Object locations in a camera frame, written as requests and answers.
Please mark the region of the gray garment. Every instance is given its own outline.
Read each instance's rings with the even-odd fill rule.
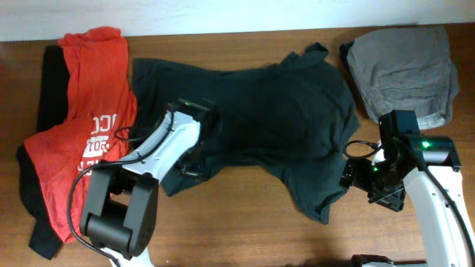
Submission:
[[[444,27],[377,30],[358,37],[347,55],[369,117],[415,111],[420,129],[452,119],[459,92]]]

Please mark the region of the wooden tabletop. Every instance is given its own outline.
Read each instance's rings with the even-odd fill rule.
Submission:
[[[446,135],[455,141],[462,162],[467,210],[475,223],[475,24],[445,27],[461,90],[453,104],[453,121],[425,134]],[[307,45],[320,42],[330,50],[327,61],[342,68],[338,46],[375,29],[144,36],[127,40],[130,61],[160,58],[216,70],[279,62],[291,51],[301,53]],[[109,266],[105,258],[78,243],[64,245],[51,261],[27,245],[34,218],[19,199],[19,167],[14,155],[22,140],[35,132],[42,54],[46,45],[55,43],[0,43],[0,265]],[[377,125],[362,115],[364,106],[358,94],[355,96],[361,128],[353,139],[377,142]],[[354,254],[379,254],[391,260],[425,258],[409,199],[404,210],[395,213],[369,205],[363,191],[351,188],[332,205],[330,224],[322,225],[299,212],[281,181],[261,167],[225,168],[209,182],[174,197],[167,197],[160,189],[158,205],[157,227],[148,246],[155,266],[336,266]]]

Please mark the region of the clothing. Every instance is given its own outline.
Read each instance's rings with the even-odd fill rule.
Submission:
[[[376,30],[340,47],[369,117],[415,111],[424,130],[449,123],[459,92],[444,27]]]
[[[42,65],[37,132],[47,131],[66,119],[68,81],[69,72],[62,49],[58,46],[46,47]],[[36,218],[28,245],[37,254],[51,260],[61,248],[62,241],[51,227],[38,175],[24,145],[18,148],[16,158],[20,168],[20,200],[27,211]]]
[[[302,56],[252,70],[216,71],[157,59],[134,61],[139,110],[131,137],[150,133],[167,102],[216,102],[220,122],[204,140],[205,178],[225,166],[261,165],[289,189],[298,207],[329,222],[339,186],[342,148],[358,127],[355,103],[340,72],[316,43]],[[171,169],[161,182],[167,195],[199,184]]]
[[[128,143],[116,139],[114,131],[134,123],[137,101],[128,88],[128,48],[120,30],[100,27],[67,34],[58,43],[71,75],[68,115],[61,125],[26,139],[24,146],[38,174],[51,225],[63,242],[70,242],[66,204],[71,184],[89,165],[125,156]],[[83,177],[73,196],[75,228],[90,177]]]

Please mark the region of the white wall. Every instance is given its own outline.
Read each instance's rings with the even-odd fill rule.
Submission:
[[[0,0],[0,41],[475,21],[475,0]]]

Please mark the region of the red t-shirt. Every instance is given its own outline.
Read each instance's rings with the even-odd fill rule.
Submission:
[[[73,241],[66,219],[71,184],[81,170],[101,159],[126,155],[128,143],[114,138],[114,131],[134,123],[137,100],[128,87],[128,48],[120,30],[100,27],[66,34],[58,43],[71,75],[68,117],[26,139],[24,146],[35,165],[51,225],[67,243]],[[76,231],[90,179],[87,173],[74,192],[71,213]]]

